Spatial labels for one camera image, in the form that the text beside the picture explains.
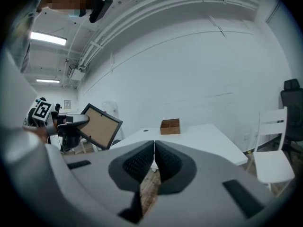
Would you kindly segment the black office chair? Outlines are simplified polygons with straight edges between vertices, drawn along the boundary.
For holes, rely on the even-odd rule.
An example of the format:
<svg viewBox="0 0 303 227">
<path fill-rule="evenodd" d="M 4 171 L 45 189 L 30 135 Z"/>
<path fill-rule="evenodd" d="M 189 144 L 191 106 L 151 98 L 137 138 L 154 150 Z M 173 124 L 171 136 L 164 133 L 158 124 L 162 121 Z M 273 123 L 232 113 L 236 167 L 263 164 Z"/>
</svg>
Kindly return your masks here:
<svg viewBox="0 0 303 227">
<path fill-rule="evenodd" d="M 297 79 L 286 80 L 280 96 L 283 107 L 287 107 L 287 126 L 282 150 L 289 155 L 292 151 L 299 153 L 291 147 L 291 143 L 303 141 L 303 88 Z"/>
</svg>

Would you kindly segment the large ceiling light panel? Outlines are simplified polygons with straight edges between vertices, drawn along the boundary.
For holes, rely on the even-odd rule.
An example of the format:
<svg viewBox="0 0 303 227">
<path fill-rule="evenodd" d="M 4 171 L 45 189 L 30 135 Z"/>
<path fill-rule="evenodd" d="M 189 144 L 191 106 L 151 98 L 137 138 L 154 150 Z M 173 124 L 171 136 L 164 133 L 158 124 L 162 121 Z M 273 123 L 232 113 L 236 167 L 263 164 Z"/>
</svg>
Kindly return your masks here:
<svg viewBox="0 0 303 227">
<path fill-rule="evenodd" d="M 62 46 L 65 46 L 65 44 L 67 42 L 67 39 L 65 39 L 65 38 L 48 35 L 48 34 L 43 34 L 43 33 L 38 33 L 38 32 L 32 32 L 30 35 L 30 38 L 32 40 L 38 40 L 38 41 L 58 44 L 58 45 L 62 45 Z"/>
</svg>

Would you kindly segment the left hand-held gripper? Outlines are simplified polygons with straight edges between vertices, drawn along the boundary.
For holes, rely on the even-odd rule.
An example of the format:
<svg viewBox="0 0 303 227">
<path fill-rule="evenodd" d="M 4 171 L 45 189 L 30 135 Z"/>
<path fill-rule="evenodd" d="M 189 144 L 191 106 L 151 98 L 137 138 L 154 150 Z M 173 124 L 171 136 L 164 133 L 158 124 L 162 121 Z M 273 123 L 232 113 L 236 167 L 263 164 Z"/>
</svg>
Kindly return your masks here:
<svg viewBox="0 0 303 227">
<path fill-rule="evenodd" d="M 79 145 L 77 127 L 89 122 L 89 116 L 85 114 L 60 114 L 55 111 L 54 104 L 43 100 L 37 100 L 32 119 L 37 126 L 46 130 L 46 142 L 56 146 L 61 152 Z"/>
</svg>

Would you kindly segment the wooden organizer box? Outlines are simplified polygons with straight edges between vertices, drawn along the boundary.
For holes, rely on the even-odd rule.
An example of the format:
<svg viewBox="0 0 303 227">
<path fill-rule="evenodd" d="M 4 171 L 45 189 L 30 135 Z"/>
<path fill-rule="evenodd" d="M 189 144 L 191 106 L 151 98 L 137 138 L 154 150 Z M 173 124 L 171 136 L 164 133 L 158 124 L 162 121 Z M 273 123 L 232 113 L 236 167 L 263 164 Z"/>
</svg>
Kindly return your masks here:
<svg viewBox="0 0 303 227">
<path fill-rule="evenodd" d="M 180 121 L 177 119 L 163 120 L 160 125 L 161 135 L 180 134 Z"/>
</svg>

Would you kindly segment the person's grey hoodie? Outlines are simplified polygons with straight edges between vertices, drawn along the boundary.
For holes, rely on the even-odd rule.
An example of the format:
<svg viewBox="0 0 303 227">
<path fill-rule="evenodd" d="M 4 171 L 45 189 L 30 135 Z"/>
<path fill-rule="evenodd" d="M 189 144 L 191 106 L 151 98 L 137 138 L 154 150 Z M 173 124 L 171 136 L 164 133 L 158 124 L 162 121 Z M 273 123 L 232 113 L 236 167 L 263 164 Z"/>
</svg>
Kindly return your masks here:
<svg viewBox="0 0 303 227">
<path fill-rule="evenodd" d="M 17 15 L 9 31 L 7 48 L 21 74 L 28 67 L 30 36 L 36 16 L 36 8 L 24 9 Z"/>
</svg>

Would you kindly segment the white ceiling pipe bundle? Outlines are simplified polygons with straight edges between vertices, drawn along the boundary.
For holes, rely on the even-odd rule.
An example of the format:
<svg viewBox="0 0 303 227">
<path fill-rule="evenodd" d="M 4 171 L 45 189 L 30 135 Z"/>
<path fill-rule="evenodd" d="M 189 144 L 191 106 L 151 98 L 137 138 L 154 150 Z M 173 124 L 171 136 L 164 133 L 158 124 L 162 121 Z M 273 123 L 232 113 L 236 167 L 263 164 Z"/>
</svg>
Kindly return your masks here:
<svg viewBox="0 0 303 227">
<path fill-rule="evenodd" d="M 78 61 L 79 69 L 86 69 L 97 53 L 115 37 L 139 21 L 166 9 L 195 3 L 222 3 L 257 10 L 259 0 L 130 0 L 105 19 L 84 47 Z"/>
</svg>

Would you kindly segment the white wooden chair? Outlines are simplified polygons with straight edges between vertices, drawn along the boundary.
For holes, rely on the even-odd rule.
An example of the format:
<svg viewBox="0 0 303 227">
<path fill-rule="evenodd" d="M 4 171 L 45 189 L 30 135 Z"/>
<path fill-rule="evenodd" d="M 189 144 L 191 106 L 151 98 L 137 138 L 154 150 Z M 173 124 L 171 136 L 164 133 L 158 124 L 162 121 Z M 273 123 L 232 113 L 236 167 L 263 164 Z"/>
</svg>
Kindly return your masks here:
<svg viewBox="0 0 303 227">
<path fill-rule="evenodd" d="M 250 170 L 254 164 L 259 182 L 271 190 L 271 185 L 285 183 L 285 187 L 295 178 L 294 171 L 286 155 L 282 151 L 287 126 L 287 107 L 259 113 L 256 146 L 246 168 Z M 280 135 L 278 149 L 274 151 L 258 151 L 262 136 Z"/>
</svg>

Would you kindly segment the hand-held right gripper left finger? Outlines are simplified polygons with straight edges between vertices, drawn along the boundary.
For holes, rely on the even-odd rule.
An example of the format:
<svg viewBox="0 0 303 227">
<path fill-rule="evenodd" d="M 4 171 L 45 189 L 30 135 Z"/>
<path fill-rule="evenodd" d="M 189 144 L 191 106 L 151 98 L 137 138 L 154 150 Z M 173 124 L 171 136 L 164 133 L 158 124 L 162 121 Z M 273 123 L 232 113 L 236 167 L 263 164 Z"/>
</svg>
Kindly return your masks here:
<svg viewBox="0 0 303 227">
<path fill-rule="evenodd" d="M 154 141 L 63 158 L 85 190 L 110 212 L 141 221 L 140 185 L 154 161 Z"/>
</svg>

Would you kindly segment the person's left forearm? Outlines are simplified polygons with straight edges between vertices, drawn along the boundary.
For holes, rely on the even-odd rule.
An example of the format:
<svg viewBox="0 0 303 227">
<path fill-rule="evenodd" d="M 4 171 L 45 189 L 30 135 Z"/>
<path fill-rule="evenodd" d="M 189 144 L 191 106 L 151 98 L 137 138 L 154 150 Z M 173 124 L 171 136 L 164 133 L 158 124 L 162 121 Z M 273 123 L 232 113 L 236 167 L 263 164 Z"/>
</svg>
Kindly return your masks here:
<svg viewBox="0 0 303 227">
<path fill-rule="evenodd" d="M 48 143 L 48 132 L 45 127 L 23 126 L 22 128 L 37 135 L 44 144 Z"/>
</svg>

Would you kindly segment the white ceiling unit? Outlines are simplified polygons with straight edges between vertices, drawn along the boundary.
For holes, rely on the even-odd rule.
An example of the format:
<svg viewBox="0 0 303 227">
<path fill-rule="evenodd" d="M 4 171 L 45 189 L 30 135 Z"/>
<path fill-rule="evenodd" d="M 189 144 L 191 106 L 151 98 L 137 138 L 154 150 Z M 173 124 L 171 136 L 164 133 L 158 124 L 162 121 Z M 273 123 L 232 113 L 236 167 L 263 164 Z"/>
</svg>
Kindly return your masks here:
<svg viewBox="0 0 303 227">
<path fill-rule="evenodd" d="M 69 66 L 69 73 L 68 78 L 71 80 L 81 81 L 83 77 L 85 76 L 85 73 L 81 70 L 76 69 L 72 65 Z"/>
</svg>

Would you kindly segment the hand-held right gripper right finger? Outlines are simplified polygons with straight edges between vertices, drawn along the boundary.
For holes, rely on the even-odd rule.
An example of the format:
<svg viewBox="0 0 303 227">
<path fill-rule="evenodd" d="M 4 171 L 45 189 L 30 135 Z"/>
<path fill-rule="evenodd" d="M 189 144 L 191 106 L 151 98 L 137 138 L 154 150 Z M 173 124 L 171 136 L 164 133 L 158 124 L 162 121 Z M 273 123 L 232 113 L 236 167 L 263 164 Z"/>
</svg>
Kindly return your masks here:
<svg viewBox="0 0 303 227">
<path fill-rule="evenodd" d="M 274 195 L 229 160 L 155 141 L 161 185 L 145 226 L 256 226 Z"/>
</svg>

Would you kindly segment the plastic-wrapped white water dispenser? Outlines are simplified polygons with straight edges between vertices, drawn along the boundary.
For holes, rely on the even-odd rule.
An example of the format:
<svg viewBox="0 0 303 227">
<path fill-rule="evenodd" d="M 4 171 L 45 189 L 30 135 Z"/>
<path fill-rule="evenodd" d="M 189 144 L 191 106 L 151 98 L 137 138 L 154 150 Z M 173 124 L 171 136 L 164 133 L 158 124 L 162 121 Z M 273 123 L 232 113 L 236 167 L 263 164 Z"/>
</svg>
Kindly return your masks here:
<svg viewBox="0 0 303 227">
<path fill-rule="evenodd" d="M 115 101 L 109 100 L 102 103 L 102 111 L 115 117 L 119 118 L 118 107 Z"/>
</svg>

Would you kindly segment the black picture frame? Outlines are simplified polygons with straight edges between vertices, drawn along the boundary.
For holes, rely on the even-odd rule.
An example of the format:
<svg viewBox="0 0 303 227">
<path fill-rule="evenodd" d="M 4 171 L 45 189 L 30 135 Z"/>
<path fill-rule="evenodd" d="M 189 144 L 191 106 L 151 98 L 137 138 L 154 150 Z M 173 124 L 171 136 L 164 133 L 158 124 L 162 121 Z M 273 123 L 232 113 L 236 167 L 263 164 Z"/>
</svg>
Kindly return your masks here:
<svg viewBox="0 0 303 227">
<path fill-rule="evenodd" d="M 110 149 L 123 122 L 92 104 L 87 104 L 81 115 L 89 117 L 89 121 L 77 127 L 80 136 L 101 150 Z"/>
</svg>

